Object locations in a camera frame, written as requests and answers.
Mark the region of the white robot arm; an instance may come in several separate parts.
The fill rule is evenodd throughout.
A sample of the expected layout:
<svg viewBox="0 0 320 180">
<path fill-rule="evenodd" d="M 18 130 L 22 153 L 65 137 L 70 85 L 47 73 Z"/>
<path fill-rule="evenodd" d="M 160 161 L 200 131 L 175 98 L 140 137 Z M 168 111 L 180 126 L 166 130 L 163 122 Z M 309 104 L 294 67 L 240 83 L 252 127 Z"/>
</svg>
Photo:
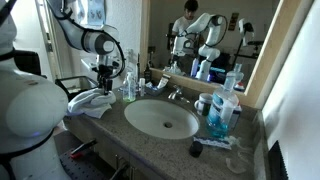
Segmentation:
<svg viewBox="0 0 320 180">
<path fill-rule="evenodd" d="M 62 88 L 17 68 L 11 10 L 16 0 L 1 0 L 0 155 L 1 175 L 10 180 L 69 180 L 52 137 L 68 111 Z"/>
</svg>

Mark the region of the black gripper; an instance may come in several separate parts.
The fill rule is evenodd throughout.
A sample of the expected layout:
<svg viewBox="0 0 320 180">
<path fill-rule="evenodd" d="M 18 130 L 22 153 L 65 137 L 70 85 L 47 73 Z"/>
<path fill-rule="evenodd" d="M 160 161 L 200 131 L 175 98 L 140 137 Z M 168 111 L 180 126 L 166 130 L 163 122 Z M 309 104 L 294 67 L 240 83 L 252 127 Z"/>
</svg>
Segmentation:
<svg viewBox="0 0 320 180">
<path fill-rule="evenodd" d="M 111 75 L 113 69 L 111 66 L 99 65 L 98 66 L 98 87 L 101 88 L 104 92 L 108 92 L 112 89 L 113 80 Z"/>
</svg>

